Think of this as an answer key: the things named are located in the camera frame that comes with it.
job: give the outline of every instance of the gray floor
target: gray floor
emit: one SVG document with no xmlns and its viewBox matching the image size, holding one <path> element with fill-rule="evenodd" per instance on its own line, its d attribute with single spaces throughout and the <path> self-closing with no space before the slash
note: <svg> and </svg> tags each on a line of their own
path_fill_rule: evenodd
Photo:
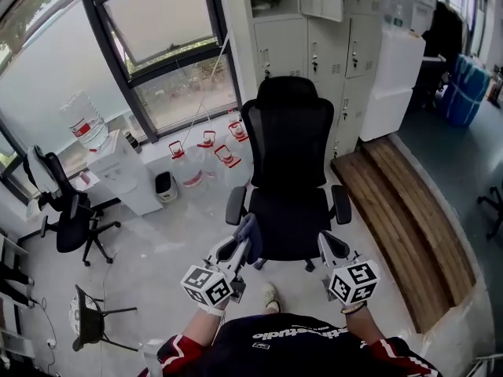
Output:
<svg viewBox="0 0 503 377">
<path fill-rule="evenodd" d="M 331 184 L 335 183 L 335 178 L 330 177 Z M 225 204 L 225 193 L 209 190 L 202 198 L 180 199 L 144 217 L 134 216 L 124 206 L 109 208 L 104 221 L 118 219 L 123 223 L 121 229 L 111 229 L 102 235 L 106 250 L 114 255 L 113 265 L 107 265 L 93 248 L 91 267 L 85 268 L 81 262 L 82 250 L 57 253 L 55 235 L 51 232 L 45 239 L 29 240 L 26 248 L 30 254 L 22 268 L 35 279 L 33 297 L 46 298 L 47 313 L 57 335 L 56 364 L 51 371 L 64 377 L 136 376 L 144 367 L 138 353 L 106 343 L 87 345 L 78 353 L 72 350 L 75 334 L 68 323 L 68 310 L 75 284 L 94 297 L 104 296 L 106 309 L 138 307 L 135 313 L 107 317 L 105 329 L 110 339 L 131 346 L 154 340 L 158 347 L 160 342 L 181 332 L 196 311 L 179 281 L 213 244 L 232 233 L 234 228 L 224 222 Z M 430 332 L 418 335 L 372 235 L 353 210 L 352 223 L 337 226 L 333 222 L 332 230 L 380 266 L 381 283 L 369 308 L 384 334 L 404 338 L 445 377 L 458 377 L 475 355 L 490 352 L 494 345 L 493 322 L 476 262 L 473 266 L 478 282 L 473 292 Z M 317 266 L 314 273 L 307 273 L 302 262 L 268 262 L 261 272 L 245 267 L 241 275 L 247 290 L 240 305 L 229 305 L 227 319 L 260 313 L 261 288 L 269 280 L 277 285 L 287 311 L 344 326 L 340 304 L 327 301 L 321 284 L 326 271 L 319 260 L 314 263 Z M 46 370 L 52 360 L 46 345 L 51 338 L 47 319 L 38 307 L 22 310 L 20 318 L 23 334 L 33 341 L 35 363 Z"/>
<path fill-rule="evenodd" d="M 497 350 L 503 350 L 503 228 L 490 242 L 496 212 L 476 203 L 501 189 L 503 179 L 503 112 L 484 101 L 468 129 L 449 126 L 428 112 L 408 114 L 399 137 L 433 178 L 457 212 L 488 286 Z"/>
</svg>

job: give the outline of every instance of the black t-shirt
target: black t-shirt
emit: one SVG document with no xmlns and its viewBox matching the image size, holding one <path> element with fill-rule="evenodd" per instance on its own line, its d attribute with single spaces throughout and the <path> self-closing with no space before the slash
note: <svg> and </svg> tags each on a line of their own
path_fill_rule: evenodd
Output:
<svg viewBox="0 0 503 377">
<path fill-rule="evenodd" d="M 158 357 L 164 375 L 440 375 L 401 339 L 369 347 L 346 328 L 286 313 L 229 321 L 207 349 L 177 335 Z"/>
</svg>

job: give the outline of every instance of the wooden platform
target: wooden platform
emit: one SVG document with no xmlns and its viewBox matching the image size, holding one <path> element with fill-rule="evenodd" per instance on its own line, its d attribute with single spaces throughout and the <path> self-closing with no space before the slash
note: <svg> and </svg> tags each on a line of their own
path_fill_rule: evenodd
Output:
<svg viewBox="0 0 503 377">
<path fill-rule="evenodd" d="M 475 284 L 466 253 L 435 197 L 387 139 L 332 161 L 383 253 L 418 332 Z"/>
</svg>

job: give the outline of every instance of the shoe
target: shoe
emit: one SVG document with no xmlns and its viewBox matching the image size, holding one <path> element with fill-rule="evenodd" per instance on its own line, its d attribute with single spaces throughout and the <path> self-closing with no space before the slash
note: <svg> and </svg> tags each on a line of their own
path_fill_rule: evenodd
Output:
<svg viewBox="0 0 503 377">
<path fill-rule="evenodd" d="M 277 290 L 272 284 L 265 284 L 262 288 L 264 294 L 264 306 L 272 307 L 273 309 L 277 309 L 278 313 L 281 313 L 281 304 L 279 295 L 277 294 Z"/>
</svg>

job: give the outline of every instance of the red sleeve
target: red sleeve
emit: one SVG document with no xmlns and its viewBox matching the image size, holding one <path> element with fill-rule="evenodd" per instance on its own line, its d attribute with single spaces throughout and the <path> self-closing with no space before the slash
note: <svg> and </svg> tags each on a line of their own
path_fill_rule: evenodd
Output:
<svg viewBox="0 0 503 377">
<path fill-rule="evenodd" d="M 442 377 L 425 359 L 417 356 L 400 338 L 381 339 L 370 346 L 375 359 L 384 363 L 392 375 Z"/>
<path fill-rule="evenodd" d="M 194 362 L 204 351 L 202 345 L 183 335 L 169 339 L 157 352 L 163 375 L 173 375 Z M 138 377 L 149 377 L 145 369 Z"/>
</svg>

